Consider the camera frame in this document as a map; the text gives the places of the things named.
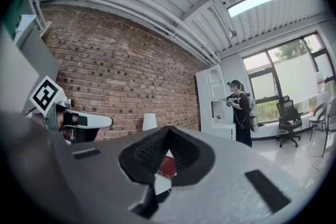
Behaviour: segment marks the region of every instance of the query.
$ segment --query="black outfit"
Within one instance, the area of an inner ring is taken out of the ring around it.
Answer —
[[[232,94],[231,98],[240,98],[239,101],[235,100],[236,104],[243,109],[233,107],[233,122],[236,124],[236,141],[252,147],[251,131],[249,127],[249,104],[247,96],[240,93],[239,96]]]

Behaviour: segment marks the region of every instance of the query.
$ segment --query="ceiling light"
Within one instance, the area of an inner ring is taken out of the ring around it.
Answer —
[[[231,6],[227,10],[229,11],[230,16],[234,17],[242,12],[249,10],[250,8],[254,8],[269,1],[271,0],[243,0],[238,4]]]

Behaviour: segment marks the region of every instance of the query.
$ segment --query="tree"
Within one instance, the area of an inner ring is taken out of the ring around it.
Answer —
[[[310,48],[310,41],[307,40],[307,45]],[[289,44],[283,45],[278,48],[278,51],[274,52],[274,56],[276,56],[280,62],[290,60],[301,55],[307,53],[306,48],[303,45],[303,42],[299,40],[295,40]]]

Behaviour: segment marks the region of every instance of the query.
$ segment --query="window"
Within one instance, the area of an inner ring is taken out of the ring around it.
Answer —
[[[261,71],[261,70],[265,70],[267,68],[271,68],[272,65],[270,64],[266,53],[261,53],[261,54],[257,54],[254,55],[252,57],[249,58],[245,58],[244,59],[244,64],[247,70],[248,74],[257,72],[257,71]]]
[[[279,111],[277,109],[277,103],[279,101],[270,101],[266,103],[256,104],[258,121],[259,122],[270,122],[277,121],[280,117]]]
[[[322,44],[318,39],[318,36],[315,34],[305,37],[304,40],[307,43],[307,46],[310,49],[311,53],[323,49]]]
[[[316,72],[322,73],[325,92],[336,96],[335,71],[317,33],[247,57],[244,64],[251,82],[259,122],[277,121],[276,104],[288,95],[300,113],[317,107]]]
[[[319,71],[323,75],[323,79],[327,79],[333,76],[332,68],[326,54],[322,54],[315,57],[316,64],[319,68]]]
[[[272,72],[251,78],[251,83],[253,87],[254,97],[256,100],[277,95],[276,85]]]

